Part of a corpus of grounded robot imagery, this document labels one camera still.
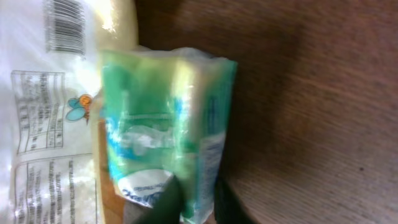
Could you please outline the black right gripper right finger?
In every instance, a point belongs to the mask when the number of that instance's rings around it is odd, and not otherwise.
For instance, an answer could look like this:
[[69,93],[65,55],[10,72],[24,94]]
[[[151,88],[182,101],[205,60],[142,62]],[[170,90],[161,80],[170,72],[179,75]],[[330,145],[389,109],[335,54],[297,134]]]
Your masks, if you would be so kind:
[[245,212],[236,194],[222,178],[215,184],[214,214],[217,224],[255,224]]

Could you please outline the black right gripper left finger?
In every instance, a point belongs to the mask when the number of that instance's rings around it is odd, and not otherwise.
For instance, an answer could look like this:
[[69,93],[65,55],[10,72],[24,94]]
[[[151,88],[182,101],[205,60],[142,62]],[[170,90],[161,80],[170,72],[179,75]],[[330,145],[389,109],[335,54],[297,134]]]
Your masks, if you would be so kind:
[[153,208],[140,211],[138,208],[125,206],[123,223],[128,224],[179,224],[180,214],[185,205],[183,187],[173,175],[167,182]]

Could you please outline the cream snack bag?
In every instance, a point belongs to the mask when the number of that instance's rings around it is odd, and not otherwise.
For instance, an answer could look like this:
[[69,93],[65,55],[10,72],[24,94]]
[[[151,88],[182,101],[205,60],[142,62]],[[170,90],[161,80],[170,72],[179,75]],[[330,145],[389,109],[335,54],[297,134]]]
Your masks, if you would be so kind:
[[101,223],[100,53],[136,45],[132,0],[1,0],[2,223]]

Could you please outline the small teal tissue pack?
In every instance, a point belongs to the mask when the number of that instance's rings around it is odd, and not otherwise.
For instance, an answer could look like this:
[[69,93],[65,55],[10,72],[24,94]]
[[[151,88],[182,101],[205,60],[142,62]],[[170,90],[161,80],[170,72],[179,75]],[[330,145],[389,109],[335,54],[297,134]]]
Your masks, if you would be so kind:
[[228,129],[237,63],[200,50],[104,51],[108,164],[117,191],[154,206],[171,177],[184,223],[204,223]]

